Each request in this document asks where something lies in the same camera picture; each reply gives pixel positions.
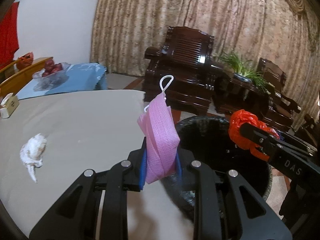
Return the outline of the red plastic bag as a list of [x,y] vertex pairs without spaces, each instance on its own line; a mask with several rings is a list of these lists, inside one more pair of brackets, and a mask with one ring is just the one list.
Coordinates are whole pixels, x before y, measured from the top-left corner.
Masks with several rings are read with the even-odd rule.
[[268,127],[264,122],[260,121],[256,115],[244,109],[234,112],[229,120],[228,134],[232,142],[243,150],[249,150],[250,153],[263,161],[268,161],[269,156],[266,155],[261,148],[261,143],[257,144],[252,140],[254,131],[264,131],[268,134],[280,139],[279,134],[272,127]]

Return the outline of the white tissue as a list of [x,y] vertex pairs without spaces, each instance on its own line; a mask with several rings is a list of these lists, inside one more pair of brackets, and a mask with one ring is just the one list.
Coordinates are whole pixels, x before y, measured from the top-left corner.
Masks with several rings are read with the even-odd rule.
[[37,183],[35,169],[43,165],[42,154],[46,148],[47,139],[41,133],[31,137],[20,150],[20,159],[27,169],[32,181]]

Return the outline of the pink face mask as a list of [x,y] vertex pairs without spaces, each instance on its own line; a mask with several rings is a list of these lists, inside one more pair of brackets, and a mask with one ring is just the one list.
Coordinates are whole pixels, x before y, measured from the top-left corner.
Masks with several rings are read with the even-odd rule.
[[176,132],[171,107],[166,103],[166,90],[174,77],[160,79],[161,92],[144,108],[137,122],[146,138],[145,182],[151,184],[178,170],[177,150],[180,138]]

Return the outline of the black lined trash bin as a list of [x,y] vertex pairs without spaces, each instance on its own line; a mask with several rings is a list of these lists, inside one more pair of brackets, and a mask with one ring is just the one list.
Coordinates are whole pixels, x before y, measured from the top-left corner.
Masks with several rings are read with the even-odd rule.
[[[263,200],[267,200],[272,186],[271,167],[267,162],[253,156],[249,150],[242,150],[231,141],[229,121],[222,117],[193,116],[180,121],[176,131],[180,137],[180,146],[193,153],[196,160],[207,164],[216,170],[221,181],[222,173],[236,170],[259,193]],[[193,222],[195,193],[182,191],[176,174],[161,180],[172,202],[183,213],[184,217]],[[249,218],[263,216],[263,208],[244,191],[244,202]]]

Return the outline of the dark wooden side table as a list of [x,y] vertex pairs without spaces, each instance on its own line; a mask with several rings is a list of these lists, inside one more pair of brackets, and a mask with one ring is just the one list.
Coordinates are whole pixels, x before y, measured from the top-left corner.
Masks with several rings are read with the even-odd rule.
[[269,95],[266,92],[234,77],[216,78],[212,100],[220,114],[232,114],[244,109],[262,119],[269,109]]

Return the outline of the green potted plant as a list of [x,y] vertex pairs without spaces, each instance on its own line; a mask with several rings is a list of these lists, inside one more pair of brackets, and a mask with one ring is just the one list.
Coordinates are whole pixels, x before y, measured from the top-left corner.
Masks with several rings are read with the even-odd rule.
[[263,78],[260,72],[254,70],[251,66],[251,60],[244,61],[242,56],[236,51],[231,50],[230,52],[222,52],[217,59],[231,67],[235,74],[244,77],[245,79],[250,79],[253,85],[260,91],[270,94],[267,90],[267,81]]

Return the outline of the grey tablecloth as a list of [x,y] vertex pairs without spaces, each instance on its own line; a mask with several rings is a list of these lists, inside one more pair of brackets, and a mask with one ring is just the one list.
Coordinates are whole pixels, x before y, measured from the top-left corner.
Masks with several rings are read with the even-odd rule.
[[[138,90],[100,90],[24,99],[1,120],[1,239],[30,239],[33,227],[87,169],[103,172],[146,144]],[[33,182],[20,159],[27,141],[47,139]],[[127,239],[192,239],[194,227],[156,181],[127,192]]]

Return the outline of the beige patterned curtain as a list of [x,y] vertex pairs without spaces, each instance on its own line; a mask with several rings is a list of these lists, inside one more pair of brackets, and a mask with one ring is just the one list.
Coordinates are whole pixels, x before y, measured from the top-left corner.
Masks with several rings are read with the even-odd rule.
[[287,75],[285,95],[302,109],[294,127],[306,114],[318,118],[319,13],[309,0],[98,0],[90,60],[142,76],[144,51],[161,45],[169,26],[213,35],[214,55],[274,62]]

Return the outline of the beige tissue box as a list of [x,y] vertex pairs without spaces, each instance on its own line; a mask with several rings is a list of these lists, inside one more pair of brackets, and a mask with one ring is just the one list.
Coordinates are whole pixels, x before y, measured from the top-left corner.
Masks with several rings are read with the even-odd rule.
[[19,106],[19,100],[16,95],[13,93],[9,93],[4,97],[4,99],[1,101],[1,108],[0,108],[0,114],[1,119],[7,119],[9,118],[12,113],[16,110],[16,108]]

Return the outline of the glass fruit bowl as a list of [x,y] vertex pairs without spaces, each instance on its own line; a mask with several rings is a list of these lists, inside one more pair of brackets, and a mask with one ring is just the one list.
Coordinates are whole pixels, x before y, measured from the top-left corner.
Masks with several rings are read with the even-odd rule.
[[56,88],[63,83],[65,83],[68,80],[67,70],[71,66],[71,64],[68,63],[61,63],[62,69],[58,72],[54,72],[52,74],[48,74],[46,76],[42,76],[43,73],[45,73],[45,69],[35,72],[32,75],[33,81],[36,82],[36,85],[34,86],[34,91],[44,91],[44,90],[50,90],[53,88]]

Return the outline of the light blue tablecloth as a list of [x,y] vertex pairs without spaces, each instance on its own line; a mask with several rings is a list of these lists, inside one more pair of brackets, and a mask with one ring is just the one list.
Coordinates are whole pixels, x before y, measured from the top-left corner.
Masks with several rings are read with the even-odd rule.
[[98,63],[71,64],[67,70],[68,80],[62,85],[44,91],[34,91],[36,82],[31,80],[18,93],[18,99],[29,99],[44,95],[93,90],[107,90],[107,68]]

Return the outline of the red apples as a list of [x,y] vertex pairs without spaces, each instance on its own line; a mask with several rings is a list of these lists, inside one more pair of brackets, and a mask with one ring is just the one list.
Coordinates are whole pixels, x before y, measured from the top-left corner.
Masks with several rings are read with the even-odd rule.
[[53,59],[49,59],[46,61],[44,65],[44,72],[42,74],[42,77],[47,77],[50,74],[54,74],[62,70],[63,70],[63,67],[61,63],[55,64]]

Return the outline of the red pumpkin ornament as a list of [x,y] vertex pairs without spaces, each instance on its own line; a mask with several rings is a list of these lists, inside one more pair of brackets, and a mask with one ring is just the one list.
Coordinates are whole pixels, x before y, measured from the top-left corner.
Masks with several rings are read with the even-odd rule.
[[23,70],[33,64],[34,55],[33,52],[26,53],[25,55],[18,58],[16,63],[16,68],[18,70]]

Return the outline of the red cloth cover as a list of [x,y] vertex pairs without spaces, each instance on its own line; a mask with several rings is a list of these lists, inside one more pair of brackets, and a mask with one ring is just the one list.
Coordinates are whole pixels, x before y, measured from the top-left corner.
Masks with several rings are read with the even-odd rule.
[[19,49],[17,36],[17,13],[19,2],[14,2],[0,25],[0,64],[1,69],[14,60],[14,54]]

